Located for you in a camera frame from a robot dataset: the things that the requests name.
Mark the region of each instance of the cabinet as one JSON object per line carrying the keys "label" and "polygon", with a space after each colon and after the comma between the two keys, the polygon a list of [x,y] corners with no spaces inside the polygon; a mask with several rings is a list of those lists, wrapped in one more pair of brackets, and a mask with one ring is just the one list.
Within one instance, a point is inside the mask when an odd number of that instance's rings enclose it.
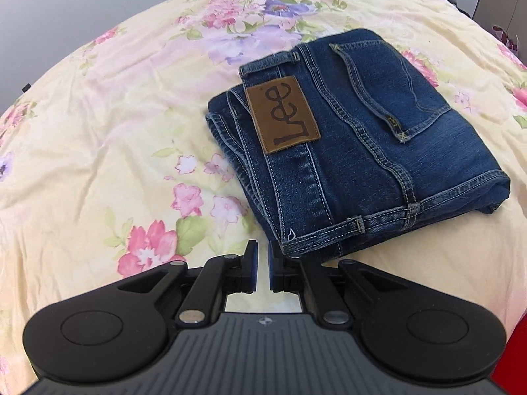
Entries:
{"label": "cabinet", "polygon": [[526,62],[527,0],[479,0],[473,19],[490,33],[499,25],[515,42],[517,37],[520,59]]}

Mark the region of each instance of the silver screw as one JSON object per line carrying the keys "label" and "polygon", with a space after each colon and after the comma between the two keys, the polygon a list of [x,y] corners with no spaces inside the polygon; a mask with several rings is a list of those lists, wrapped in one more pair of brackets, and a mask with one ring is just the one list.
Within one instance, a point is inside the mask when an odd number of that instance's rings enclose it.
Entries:
{"label": "silver screw", "polygon": [[185,310],[179,314],[179,320],[185,324],[199,324],[205,319],[205,314],[201,310]]}
{"label": "silver screw", "polygon": [[324,314],[324,321],[329,324],[345,324],[349,321],[349,315],[340,310],[331,310]]}

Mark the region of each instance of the bedspread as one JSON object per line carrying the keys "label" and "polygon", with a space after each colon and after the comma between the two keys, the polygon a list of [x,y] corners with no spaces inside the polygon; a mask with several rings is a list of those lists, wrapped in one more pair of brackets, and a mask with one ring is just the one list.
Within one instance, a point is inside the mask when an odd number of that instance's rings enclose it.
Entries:
{"label": "bedspread", "polygon": [[511,334],[527,307],[525,65],[446,0],[169,0],[64,58],[0,119],[3,395],[35,380],[22,331],[37,310],[176,258],[200,266],[257,239],[258,291],[229,309],[299,310],[267,292],[266,240],[207,129],[207,101],[239,83],[243,63],[358,27],[474,126],[511,196],[493,215],[353,258],[479,303]]}

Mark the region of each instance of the denim fabric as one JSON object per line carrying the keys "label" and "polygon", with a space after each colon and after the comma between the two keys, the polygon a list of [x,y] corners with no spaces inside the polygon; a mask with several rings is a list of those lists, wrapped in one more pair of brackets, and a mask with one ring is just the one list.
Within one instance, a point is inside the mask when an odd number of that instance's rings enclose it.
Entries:
{"label": "denim fabric", "polygon": [[[322,261],[495,211],[510,180],[472,126],[390,44],[357,29],[240,68],[207,123],[265,233]],[[321,139],[264,154],[244,90],[295,76]]]}

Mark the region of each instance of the brown leather patch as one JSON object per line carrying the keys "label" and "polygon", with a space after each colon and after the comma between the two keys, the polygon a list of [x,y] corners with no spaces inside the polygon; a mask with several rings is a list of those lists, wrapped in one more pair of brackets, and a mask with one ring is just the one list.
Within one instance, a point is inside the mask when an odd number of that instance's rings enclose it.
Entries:
{"label": "brown leather patch", "polygon": [[280,77],[246,89],[265,154],[320,139],[317,122],[296,77]]}

